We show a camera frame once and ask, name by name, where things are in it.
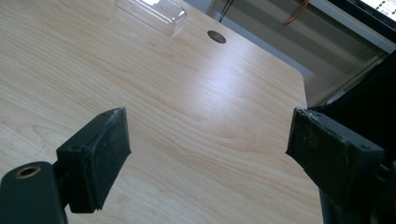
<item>wooden table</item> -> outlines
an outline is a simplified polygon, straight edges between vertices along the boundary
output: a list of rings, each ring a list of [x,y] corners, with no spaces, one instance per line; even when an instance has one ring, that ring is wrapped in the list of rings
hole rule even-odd
[[[302,76],[176,2],[188,17],[169,36],[114,0],[0,1],[0,175],[55,162],[125,106],[132,155],[103,211],[70,223],[320,223],[318,188],[285,154]]]

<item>transparent tray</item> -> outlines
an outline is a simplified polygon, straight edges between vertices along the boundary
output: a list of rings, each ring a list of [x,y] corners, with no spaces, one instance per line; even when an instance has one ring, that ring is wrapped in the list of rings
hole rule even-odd
[[[116,5],[166,35],[182,27],[186,11],[170,0],[116,0]]]

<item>black cable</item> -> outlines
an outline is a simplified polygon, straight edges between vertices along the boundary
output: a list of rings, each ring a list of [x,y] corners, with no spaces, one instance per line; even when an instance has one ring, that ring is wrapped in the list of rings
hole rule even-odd
[[[230,8],[230,6],[233,4],[233,0],[228,0],[227,3],[225,4],[223,10],[221,11],[221,15],[220,15],[220,19],[219,22],[222,21],[222,19],[224,18],[225,14],[227,13],[228,9]]]

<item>light wood tabletop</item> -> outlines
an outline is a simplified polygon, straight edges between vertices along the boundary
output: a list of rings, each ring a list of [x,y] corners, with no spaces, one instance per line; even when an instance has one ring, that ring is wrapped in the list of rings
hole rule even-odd
[[[321,223],[285,154],[292,67],[182,1],[164,35],[114,0],[0,1],[0,176],[125,106],[132,154],[102,211],[69,223]],[[225,36],[220,44],[207,35]]]

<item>brown grommet hole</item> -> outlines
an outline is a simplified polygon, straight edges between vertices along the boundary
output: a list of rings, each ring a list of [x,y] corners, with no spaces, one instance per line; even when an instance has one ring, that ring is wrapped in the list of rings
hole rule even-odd
[[[227,42],[224,35],[221,35],[216,31],[208,31],[207,35],[209,35],[209,37],[212,38],[212,40],[214,40],[220,44],[225,44],[225,42]]]
[[[39,166],[28,166],[23,169],[20,169],[15,174],[15,178],[17,178],[17,179],[29,178],[31,176],[36,175],[38,172],[40,172],[40,170],[41,170],[41,167],[39,167]]]

